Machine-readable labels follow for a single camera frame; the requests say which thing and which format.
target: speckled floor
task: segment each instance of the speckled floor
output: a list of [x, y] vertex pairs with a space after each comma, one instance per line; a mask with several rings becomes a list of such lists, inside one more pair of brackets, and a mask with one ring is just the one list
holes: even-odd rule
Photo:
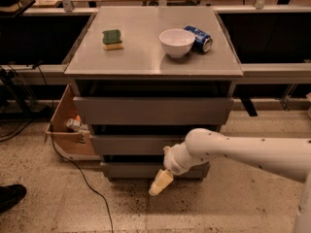
[[[0, 143], [0, 184], [22, 183], [26, 197], [0, 215], [0, 232], [111, 232], [104, 200], [80, 172], [59, 158], [47, 122], [34, 122]], [[14, 128], [1, 123], [4, 135]], [[229, 136], [311, 137], [305, 111], [234, 111], [222, 128]], [[203, 182], [174, 181], [157, 197], [152, 181], [110, 183], [98, 161], [81, 161], [89, 183], [108, 200], [114, 232], [290, 233], [302, 184], [219, 158]]]

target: soda can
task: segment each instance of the soda can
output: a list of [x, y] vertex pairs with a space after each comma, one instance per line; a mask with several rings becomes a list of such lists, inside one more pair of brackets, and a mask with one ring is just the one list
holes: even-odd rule
[[196, 50], [207, 52], [212, 47], [213, 39], [209, 34], [192, 26], [187, 26], [184, 29], [195, 36], [193, 46]]

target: yellow sponge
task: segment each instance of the yellow sponge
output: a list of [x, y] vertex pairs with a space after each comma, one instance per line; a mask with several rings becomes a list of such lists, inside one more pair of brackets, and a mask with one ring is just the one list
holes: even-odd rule
[[121, 40], [121, 32], [118, 29], [106, 30], [102, 32], [103, 49], [104, 50], [121, 50], [123, 49], [123, 42]]

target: gray countertop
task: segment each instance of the gray countertop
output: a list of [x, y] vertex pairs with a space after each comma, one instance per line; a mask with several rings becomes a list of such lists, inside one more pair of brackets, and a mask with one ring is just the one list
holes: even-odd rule
[[[210, 34], [211, 49], [169, 57], [159, 34], [191, 25]], [[123, 50], [103, 50], [102, 31], [119, 29]], [[210, 7], [101, 7], [65, 71], [77, 76], [208, 76], [240, 77], [241, 68]]]

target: shoe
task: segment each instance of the shoe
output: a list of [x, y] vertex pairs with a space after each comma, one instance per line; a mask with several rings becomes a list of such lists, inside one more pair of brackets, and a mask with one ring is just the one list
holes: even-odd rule
[[27, 193], [21, 184], [0, 186], [0, 213], [4, 213], [16, 205]]

